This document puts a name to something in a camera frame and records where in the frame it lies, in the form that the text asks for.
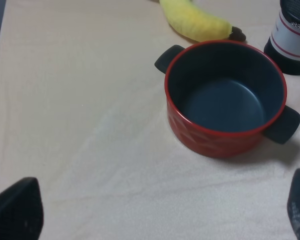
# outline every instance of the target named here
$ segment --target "toy banana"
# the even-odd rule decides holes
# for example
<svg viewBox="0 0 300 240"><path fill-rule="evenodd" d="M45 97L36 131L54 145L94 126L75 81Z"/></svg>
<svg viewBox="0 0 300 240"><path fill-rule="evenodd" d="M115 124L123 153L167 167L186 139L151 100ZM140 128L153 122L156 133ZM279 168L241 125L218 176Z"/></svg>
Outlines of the toy banana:
<svg viewBox="0 0 300 240"><path fill-rule="evenodd" d="M159 0L169 24L181 35L198 41L227 39L245 41L237 27L202 11L191 0Z"/></svg>

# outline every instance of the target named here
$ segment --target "table surface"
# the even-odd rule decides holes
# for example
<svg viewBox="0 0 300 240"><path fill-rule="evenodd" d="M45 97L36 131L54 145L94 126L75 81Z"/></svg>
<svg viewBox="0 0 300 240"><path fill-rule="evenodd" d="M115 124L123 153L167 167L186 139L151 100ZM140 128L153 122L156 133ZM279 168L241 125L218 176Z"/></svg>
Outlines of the table surface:
<svg viewBox="0 0 300 240"><path fill-rule="evenodd" d="M195 0L263 49L278 0ZM173 135L154 62L190 46L151 0L7 0L0 34L0 191L39 179L41 240L292 240L300 127L229 160ZM300 112L300 76L286 75Z"/></svg>

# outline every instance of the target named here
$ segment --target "pot rim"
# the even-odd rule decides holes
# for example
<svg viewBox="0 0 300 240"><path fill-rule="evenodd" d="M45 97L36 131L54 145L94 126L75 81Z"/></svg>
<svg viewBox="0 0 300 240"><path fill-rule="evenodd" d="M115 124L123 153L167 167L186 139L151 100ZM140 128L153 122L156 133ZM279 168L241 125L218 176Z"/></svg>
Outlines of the pot rim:
<svg viewBox="0 0 300 240"><path fill-rule="evenodd" d="M189 119L187 119L176 107L176 105L174 104L174 102L171 99L169 90L168 90L168 81L169 81L169 76L171 73L171 69L174 66L174 64L187 52L198 48L200 46L203 45L208 45L208 44L226 44L226 43L230 43L230 44L235 44L235 45L240 45L243 46L245 48L250 48L256 52L258 52L259 54L263 55L265 58L267 58L267 60L269 61L269 63L271 63L274 68L277 70L277 72L279 73L280 79L282 81L282 86L283 86L283 101L281 104L281 107L279 109L279 111L274 115L274 117L272 117L269 121L267 121L265 124L251 129L251 130L247 130L247 131L239 131L239 132L226 132L226 131L217 131L217 130L212 130L209 128L206 128L204 126L200 126L192 121L190 121ZM237 41L232 41L232 40L211 40L211 41L204 41L204 42L199 42L196 43L192 46L187 47L186 49L184 49L182 52L180 52L169 64L169 67L167 68L166 74L165 74L165 78L164 78L164 91L165 91L165 95L167 98L167 101L169 102L170 106L173 108L173 110L184 120L186 121L189 125L191 125L192 127L194 127L195 129L210 134L210 135L214 135L214 136L220 136L220 137L245 137L245 136L250 136L250 135L255 135L258 133L261 133L263 130L265 130L267 127L269 127L271 124L273 124L277 118L281 115L281 113L283 112L285 105L286 105L286 101L287 101L287 83L286 83L286 79L282 73L282 71L280 70L280 68L278 67L278 65L266 54L264 54L262 51L260 51L259 49L250 46L248 44L242 43L242 42L237 42Z"/></svg>

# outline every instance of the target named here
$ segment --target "pot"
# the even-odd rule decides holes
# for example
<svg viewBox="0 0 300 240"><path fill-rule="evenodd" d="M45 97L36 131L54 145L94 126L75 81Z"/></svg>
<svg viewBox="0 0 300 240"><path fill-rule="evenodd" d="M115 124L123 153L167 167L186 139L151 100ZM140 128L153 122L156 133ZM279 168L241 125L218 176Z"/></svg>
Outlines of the pot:
<svg viewBox="0 0 300 240"><path fill-rule="evenodd" d="M260 50L231 40L174 45L155 66L165 73L172 131L189 149L228 158L263 137L287 142L300 114L286 106L287 85L278 66Z"/></svg>

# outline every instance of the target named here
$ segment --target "black container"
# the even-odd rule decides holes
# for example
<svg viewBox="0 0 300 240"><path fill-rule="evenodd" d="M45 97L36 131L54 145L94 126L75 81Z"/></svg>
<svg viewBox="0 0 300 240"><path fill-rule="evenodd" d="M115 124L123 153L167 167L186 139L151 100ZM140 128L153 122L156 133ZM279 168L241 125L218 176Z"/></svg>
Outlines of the black container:
<svg viewBox="0 0 300 240"><path fill-rule="evenodd" d="M285 74L300 75L300 0L281 0L281 11L264 53Z"/></svg>

